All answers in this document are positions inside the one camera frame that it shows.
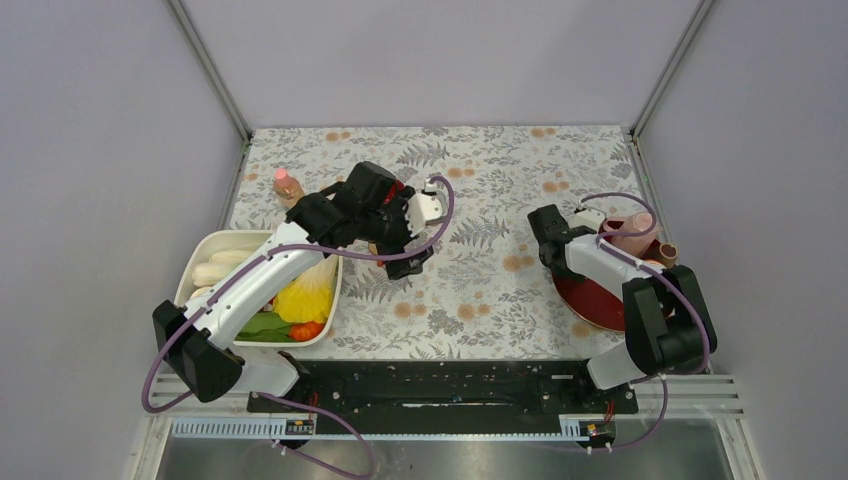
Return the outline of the pink textured mug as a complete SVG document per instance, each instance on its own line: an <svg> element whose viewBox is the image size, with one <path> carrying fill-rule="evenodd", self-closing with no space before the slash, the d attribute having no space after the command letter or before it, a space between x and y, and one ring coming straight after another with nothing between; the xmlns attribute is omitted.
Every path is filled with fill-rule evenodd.
<svg viewBox="0 0 848 480"><path fill-rule="evenodd" d="M628 217L608 218L602 224L603 232L613 232L606 238L615 248L634 257L642 258L657 239L660 227L654 216L642 211Z"/></svg>

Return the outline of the white rectangular vegetable tray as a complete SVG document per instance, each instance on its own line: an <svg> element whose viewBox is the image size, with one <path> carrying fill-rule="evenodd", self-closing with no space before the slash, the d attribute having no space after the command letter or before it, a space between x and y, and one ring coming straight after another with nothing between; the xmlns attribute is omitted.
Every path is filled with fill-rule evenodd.
<svg viewBox="0 0 848 480"><path fill-rule="evenodd" d="M182 274L174 302L177 305L184 305L191 293L200 288L192 284L191 272L193 268L200 262L207 260L212 254L229 249L246 249L255 251L259 249L273 234L274 230L221 230L213 232L205 237L195 248L187 266ZM297 348L314 345L322 339L328 337L332 332L332 326L335 319L335 314L338 310L339 299L341 297L342 286L342 270L345 261L338 258L338 272L336 277L336 290L333 306L330 312L329 319L324 323L324 330L320 335L308 342L289 342L289 343L253 343L234 341L236 346L241 347L280 347L280 348Z"/></svg>

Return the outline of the floral fern tablecloth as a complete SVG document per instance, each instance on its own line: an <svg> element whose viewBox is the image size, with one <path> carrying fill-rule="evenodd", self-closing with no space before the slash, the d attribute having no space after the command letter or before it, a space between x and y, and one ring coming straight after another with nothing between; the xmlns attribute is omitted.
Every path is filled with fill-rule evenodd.
<svg viewBox="0 0 848 480"><path fill-rule="evenodd" d="M284 211L272 189L285 168L314 192L361 161L421 186L442 175L456 210L421 274L391 281L375 263L343 263L327 335L300 359L588 358L617 345L560 299L540 264L528 214L581 199L611 216L638 210L641 189L622 127L267 128L253 134L229 225L271 230Z"/></svg>

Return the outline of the yellow toy cabbage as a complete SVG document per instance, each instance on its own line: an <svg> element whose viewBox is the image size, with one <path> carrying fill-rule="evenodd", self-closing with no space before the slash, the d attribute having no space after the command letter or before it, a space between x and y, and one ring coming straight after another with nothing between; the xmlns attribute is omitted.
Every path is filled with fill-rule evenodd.
<svg viewBox="0 0 848 480"><path fill-rule="evenodd" d="M333 306L337 272L337 257L321 260L276 295L272 311L287 323L324 324Z"/></svg>

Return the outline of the red enamel mug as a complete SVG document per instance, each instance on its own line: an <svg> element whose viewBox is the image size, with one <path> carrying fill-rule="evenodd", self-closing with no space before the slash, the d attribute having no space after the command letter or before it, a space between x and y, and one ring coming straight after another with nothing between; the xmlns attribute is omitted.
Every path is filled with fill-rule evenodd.
<svg viewBox="0 0 848 480"><path fill-rule="evenodd" d="M388 205L392 201L392 199L397 196L404 188L405 185L402 182L395 181L394 184L389 188L386 196L383 199L382 204Z"/></svg>

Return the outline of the round red plate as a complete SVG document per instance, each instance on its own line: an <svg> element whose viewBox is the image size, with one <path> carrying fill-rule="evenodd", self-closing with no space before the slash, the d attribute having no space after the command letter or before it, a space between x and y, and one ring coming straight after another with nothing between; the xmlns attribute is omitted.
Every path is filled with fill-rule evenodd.
<svg viewBox="0 0 848 480"><path fill-rule="evenodd" d="M656 239L642 257L631 256L609 243L613 232L594 232L586 227L573 228L554 240L564 245L569 278L553 283L565 304L590 324L616 332L625 330L623 286L634 279L646 279L650 273L666 269L656 259L662 243Z"/></svg>

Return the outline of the green toy leaf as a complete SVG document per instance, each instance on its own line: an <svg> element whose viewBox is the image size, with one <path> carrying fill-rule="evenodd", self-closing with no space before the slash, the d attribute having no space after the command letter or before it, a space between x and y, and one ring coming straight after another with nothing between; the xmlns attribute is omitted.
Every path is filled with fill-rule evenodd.
<svg viewBox="0 0 848 480"><path fill-rule="evenodd" d="M236 341L253 343L289 343L293 324L285 322L275 312L259 312L241 328Z"/></svg>

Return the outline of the pink capped sauce bottle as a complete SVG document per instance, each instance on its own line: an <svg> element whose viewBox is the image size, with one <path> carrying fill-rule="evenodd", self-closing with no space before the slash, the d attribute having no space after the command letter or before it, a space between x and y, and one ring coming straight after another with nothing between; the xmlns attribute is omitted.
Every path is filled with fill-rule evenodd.
<svg viewBox="0 0 848 480"><path fill-rule="evenodd" d="M294 207L305 196L305 191L300 182L285 168L275 170L272 189L285 210Z"/></svg>

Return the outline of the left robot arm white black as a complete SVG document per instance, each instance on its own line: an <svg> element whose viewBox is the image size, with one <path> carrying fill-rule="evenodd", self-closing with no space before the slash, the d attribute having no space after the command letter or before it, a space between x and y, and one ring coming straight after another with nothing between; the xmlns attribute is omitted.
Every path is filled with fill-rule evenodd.
<svg viewBox="0 0 848 480"><path fill-rule="evenodd" d="M189 397L202 403L230 390L271 394L288 411L309 401L310 385L289 363L239 356L238 333L273 296L331 255L383 262L391 280L422 272L454 214L455 192L435 175L416 189L386 169L356 164L344 181L300 198L245 261L211 289L152 313L158 353L142 388L149 413Z"/></svg>

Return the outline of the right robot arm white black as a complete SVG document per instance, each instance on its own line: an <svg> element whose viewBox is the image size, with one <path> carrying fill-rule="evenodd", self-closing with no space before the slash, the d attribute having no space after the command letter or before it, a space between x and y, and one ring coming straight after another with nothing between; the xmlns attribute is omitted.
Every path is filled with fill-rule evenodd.
<svg viewBox="0 0 848 480"><path fill-rule="evenodd" d="M584 317L612 307L622 314L623 343L590 358L573 386L579 407L597 412L615 387L693 362L706 366L717 336L692 269L663 268L617 248L605 237L610 229L604 214L594 209L565 218L547 205L527 218L552 276L595 288L570 303L583 307Z"/></svg>

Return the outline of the red toy tomato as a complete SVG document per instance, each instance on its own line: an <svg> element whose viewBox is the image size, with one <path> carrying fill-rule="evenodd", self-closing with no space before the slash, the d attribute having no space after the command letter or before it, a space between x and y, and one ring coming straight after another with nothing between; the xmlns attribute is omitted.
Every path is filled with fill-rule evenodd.
<svg viewBox="0 0 848 480"><path fill-rule="evenodd" d="M292 324L288 337L294 342L308 342L322 333L325 324L321 322L304 322Z"/></svg>

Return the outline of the white green toy bok choy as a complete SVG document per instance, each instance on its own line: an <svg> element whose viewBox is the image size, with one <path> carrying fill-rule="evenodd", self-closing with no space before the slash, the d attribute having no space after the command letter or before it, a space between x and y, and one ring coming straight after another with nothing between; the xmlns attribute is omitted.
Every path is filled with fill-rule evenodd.
<svg viewBox="0 0 848 480"><path fill-rule="evenodd" d="M252 254L252 251L246 249L229 249L216 252L193 268L191 272L192 284L196 287L214 286Z"/></svg>

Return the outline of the white toy radish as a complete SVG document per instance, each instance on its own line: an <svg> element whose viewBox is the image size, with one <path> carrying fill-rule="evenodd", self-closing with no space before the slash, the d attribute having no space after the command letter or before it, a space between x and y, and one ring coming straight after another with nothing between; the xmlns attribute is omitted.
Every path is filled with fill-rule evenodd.
<svg viewBox="0 0 848 480"><path fill-rule="evenodd" d="M191 293L191 295L189 296L189 299L194 299L194 298L197 298L199 296L202 296L202 295L206 294L210 289L211 289L211 286L200 287L200 288L194 290Z"/></svg>

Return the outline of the brown glazed ceramic mug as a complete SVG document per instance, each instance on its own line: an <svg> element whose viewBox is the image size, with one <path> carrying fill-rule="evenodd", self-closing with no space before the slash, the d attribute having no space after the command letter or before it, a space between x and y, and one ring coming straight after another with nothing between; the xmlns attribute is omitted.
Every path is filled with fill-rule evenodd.
<svg viewBox="0 0 848 480"><path fill-rule="evenodd" d="M665 267L672 268L679 258L678 248L671 243L661 243L656 249L656 259Z"/></svg>

